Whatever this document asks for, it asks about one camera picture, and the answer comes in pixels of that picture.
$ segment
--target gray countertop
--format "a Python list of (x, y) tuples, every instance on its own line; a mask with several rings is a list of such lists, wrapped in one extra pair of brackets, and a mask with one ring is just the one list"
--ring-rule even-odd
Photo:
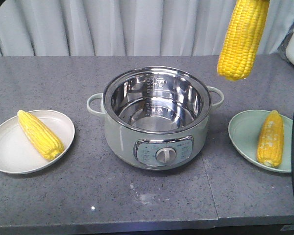
[[(246, 161), (227, 133), (230, 119), (249, 109), (292, 117), (294, 67), (279, 55), (259, 55), (247, 80), (216, 73), (217, 56), (0, 57), (0, 124), (19, 109), (57, 110), (75, 125), (68, 152), (27, 175), (0, 172), (0, 234), (82, 234), (215, 226), (292, 224), (289, 174)], [(190, 163), (169, 171), (134, 168), (116, 157), (104, 120), (86, 100), (115, 76), (150, 65), (187, 71), (221, 89), (206, 145)]]

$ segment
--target control knob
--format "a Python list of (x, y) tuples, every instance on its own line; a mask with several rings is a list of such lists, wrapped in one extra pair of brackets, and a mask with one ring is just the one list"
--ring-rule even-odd
[(170, 147), (161, 148), (156, 153), (156, 159), (161, 163), (173, 162), (175, 157), (176, 151)]

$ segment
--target control panel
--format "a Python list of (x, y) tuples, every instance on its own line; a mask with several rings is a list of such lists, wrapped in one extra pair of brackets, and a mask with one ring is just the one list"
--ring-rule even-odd
[(149, 166), (175, 165), (189, 158), (192, 150), (192, 136), (170, 140), (137, 140), (134, 156)]

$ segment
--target yellow corn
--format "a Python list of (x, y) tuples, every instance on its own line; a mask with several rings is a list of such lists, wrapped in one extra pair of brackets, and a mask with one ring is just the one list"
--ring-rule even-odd
[(269, 0), (237, 0), (219, 56), (219, 75), (231, 81), (249, 76), (268, 8)]
[(257, 161), (270, 167), (278, 167), (282, 162), (284, 144), (283, 119), (278, 111), (269, 113), (260, 131)]
[(27, 138), (45, 159), (53, 160), (64, 151), (61, 140), (36, 116), (19, 110), (18, 118)]

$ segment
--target plate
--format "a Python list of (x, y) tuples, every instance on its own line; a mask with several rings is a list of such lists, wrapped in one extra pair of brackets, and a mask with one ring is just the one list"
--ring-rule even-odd
[(0, 171), (27, 174), (44, 169), (59, 160), (68, 150), (75, 135), (74, 125), (66, 115), (53, 110), (30, 111), (63, 142), (64, 152), (52, 161), (44, 159), (25, 136), (14, 116), (0, 125)]
[(284, 148), (282, 163), (273, 168), (257, 162), (256, 152), (258, 147), (258, 136), (261, 127), (270, 111), (247, 110), (236, 114), (229, 123), (228, 132), (236, 150), (248, 161), (265, 170), (289, 173), (291, 172), (291, 139), (293, 121), (281, 115), (284, 125)]

